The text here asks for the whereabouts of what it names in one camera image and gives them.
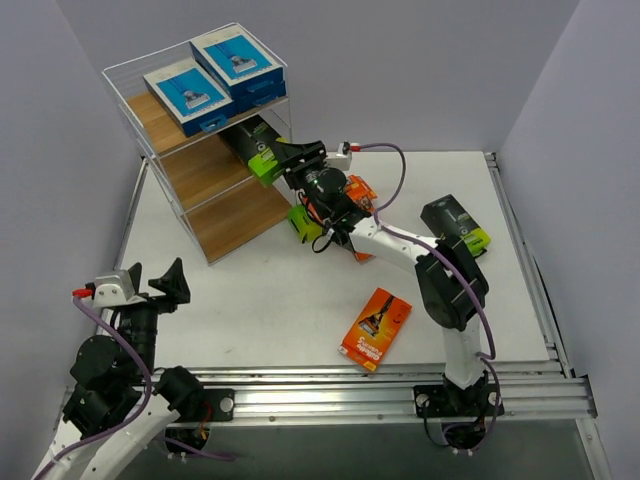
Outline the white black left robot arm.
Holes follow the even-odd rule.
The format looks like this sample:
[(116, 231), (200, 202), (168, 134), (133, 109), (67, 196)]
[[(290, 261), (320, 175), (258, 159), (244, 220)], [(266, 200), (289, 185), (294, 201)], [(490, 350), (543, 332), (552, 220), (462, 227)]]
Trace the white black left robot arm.
[(96, 277), (72, 293), (72, 303), (99, 328), (79, 347), (70, 369), (74, 388), (62, 422), (79, 434), (52, 443), (37, 479), (114, 479), (166, 427), (204, 406), (204, 387), (187, 368), (165, 369), (153, 380), (158, 318), (191, 300), (176, 258), (140, 289), (141, 263)]

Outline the orange Gillette cartridge box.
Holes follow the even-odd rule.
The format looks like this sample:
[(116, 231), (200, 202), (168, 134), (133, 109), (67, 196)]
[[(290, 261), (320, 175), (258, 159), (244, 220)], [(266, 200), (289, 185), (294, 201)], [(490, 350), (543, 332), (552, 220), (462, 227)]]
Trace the orange Gillette cartridge box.
[(349, 175), (347, 177), (346, 193), (359, 208), (367, 212), (375, 210), (374, 200), (377, 198), (377, 194), (362, 177)]

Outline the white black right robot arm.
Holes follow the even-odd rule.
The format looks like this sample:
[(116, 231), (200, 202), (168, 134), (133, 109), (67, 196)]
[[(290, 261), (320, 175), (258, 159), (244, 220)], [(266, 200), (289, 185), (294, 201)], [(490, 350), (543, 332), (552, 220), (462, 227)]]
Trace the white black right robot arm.
[(277, 173), (302, 196), (331, 242), (415, 276), (424, 308), (443, 333), (445, 403), (455, 412), (469, 411), (480, 400), (477, 383), (496, 347), (484, 311), (489, 285), (465, 242), (398, 229), (382, 221), (381, 207), (369, 212), (357, 205), (347, 194), (346, 172), (362, 144), (344, 142), (335, 154), (321, 141), (275, 141), (270, 147)]

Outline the blue Harry's razor box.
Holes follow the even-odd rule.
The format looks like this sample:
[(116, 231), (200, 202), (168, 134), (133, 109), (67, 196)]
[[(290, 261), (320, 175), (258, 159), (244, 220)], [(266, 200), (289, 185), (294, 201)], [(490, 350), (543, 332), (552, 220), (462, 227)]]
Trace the blue Harry's razor box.
[(214, 132), (237, 115), (233, 99), (193, 58), (149, 72), (143, 81), (186, 137)]
[(264, 84), (251, 87), (245, 93), (236, 97), (234, 102), (237, 112), (244, 113), (254, 108), (260, 108), (286, 95), (287, 86), (285, 81), (267, 81)]

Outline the blue white Harry's box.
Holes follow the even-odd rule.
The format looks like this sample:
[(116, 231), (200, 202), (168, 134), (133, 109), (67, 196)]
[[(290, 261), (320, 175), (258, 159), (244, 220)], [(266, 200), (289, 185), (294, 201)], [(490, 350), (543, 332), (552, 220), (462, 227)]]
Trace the blue white Harry's box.
[(195, 60), (232, 97), (256, 95), (284, 82), (284, 67), (237, 23), (189, 41)]

